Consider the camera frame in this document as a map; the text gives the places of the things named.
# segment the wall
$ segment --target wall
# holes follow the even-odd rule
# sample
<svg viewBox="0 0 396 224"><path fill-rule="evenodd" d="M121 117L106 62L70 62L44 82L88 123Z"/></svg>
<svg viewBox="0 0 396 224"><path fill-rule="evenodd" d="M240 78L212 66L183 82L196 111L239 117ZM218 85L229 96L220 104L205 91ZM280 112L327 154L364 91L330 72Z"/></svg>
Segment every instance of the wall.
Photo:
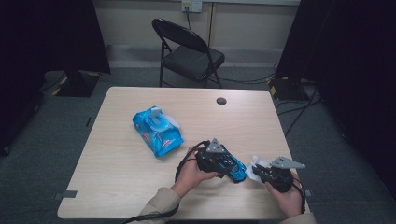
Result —
<svg viewBox="0 0 396 224"><path fill-rule="evenodd" d="M261 61L265 58L271 61L268 63L276 62L285 46L298 2L256 1L270 3L203 2L202 13L190 13L191 29L214 49L244 55L252 52L252 55L259 55ZM181 12L180 1L95 0L94 4L106 45L157 50L161 42L151 26L154 18L189 26L186 14ZM242 58L251 61L256 56Z"/></svg>

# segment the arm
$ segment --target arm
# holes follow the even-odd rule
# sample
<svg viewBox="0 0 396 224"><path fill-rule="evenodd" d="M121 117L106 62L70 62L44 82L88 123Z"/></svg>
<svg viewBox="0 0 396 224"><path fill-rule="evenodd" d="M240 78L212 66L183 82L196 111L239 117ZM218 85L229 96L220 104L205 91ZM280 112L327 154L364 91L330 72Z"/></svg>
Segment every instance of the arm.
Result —
<svg viewBox="0 0 396 224"><path fill-rule="evenodd" d="M197 187L202 181L211 179L217 175L218 173L216 172L202 172L198 168L195 154L191 153L181 168L175 184L170 189L160 188L157 194L146 204L139 216L150 213L163 213L174 209L188 192ZM163 224L168 219L160 218L136 223Z"/></svg>
<svg viewBox="0 0 396 224"><path fill-rule="evenodd" d="M294 185L300 186L297 174L292 174L294 177ZM312 213L301 214L302 197L297 189L291 188L288 192L281 193L274 189L268 182L265 182L265 187L267 187L268 191L275 197L279 209L286 217L286 220L282 221L281 224L317 223Z"/></svg>

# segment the sleeve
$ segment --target sleeve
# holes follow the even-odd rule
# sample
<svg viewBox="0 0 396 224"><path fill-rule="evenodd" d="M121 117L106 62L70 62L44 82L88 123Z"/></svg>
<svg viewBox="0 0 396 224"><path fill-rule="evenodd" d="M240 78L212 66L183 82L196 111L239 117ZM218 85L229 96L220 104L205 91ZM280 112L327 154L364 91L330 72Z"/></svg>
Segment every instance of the sleeve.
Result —
<svg viewBox="0 0 396 224"><path fill-rule="evenodd" d="M171 189L160 188L157 194L146 204L139 216L150 213L163 213L174 209L179 203L180 197ZM163 224L168 221L169 218L159 218L152 220L138 221L140 224Z"/></svg>
<svg viewBox="0 0 396 224"><path fill-rule="evenodd" d="M290 217L286 220L281 221L279 224L316 224L317 221L315 220L313 213L304 213L297 217Z"/></svg>

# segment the folding chair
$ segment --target folding chair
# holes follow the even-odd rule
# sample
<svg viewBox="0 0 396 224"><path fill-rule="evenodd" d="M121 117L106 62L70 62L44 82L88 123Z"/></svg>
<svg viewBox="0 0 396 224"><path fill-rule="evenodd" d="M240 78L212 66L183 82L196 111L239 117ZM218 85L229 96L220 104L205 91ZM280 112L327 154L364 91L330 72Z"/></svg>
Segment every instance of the folding chair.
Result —
<svg viewBox="0 0 396 224"><path fill-rule="evenodd" d="M162 41L160 87L163 83L173 87L163 80L163 69L167 68L195 82L204 82L204 88L208 80L217 83L222 88L217 69L224 63L223 53L211 49L192 30L170 21L154 19L152 27ZM172 50L166 40L177 43L179 46ZM213 74L216 80L209 79Z"/></svg>

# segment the blue toy package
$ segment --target blue toy package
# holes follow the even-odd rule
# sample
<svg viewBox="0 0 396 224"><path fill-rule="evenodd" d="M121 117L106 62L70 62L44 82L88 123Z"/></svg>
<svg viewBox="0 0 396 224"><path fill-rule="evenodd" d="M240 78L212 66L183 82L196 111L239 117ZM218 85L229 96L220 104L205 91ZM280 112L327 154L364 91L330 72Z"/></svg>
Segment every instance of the blue toy package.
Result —
<svg viewBox="0 0 396 224"><path fill-rule="evenodd" d="M158 106L137 113L132 122L155 157L165 155L184 142L178 123L163 114Z"/></svg>

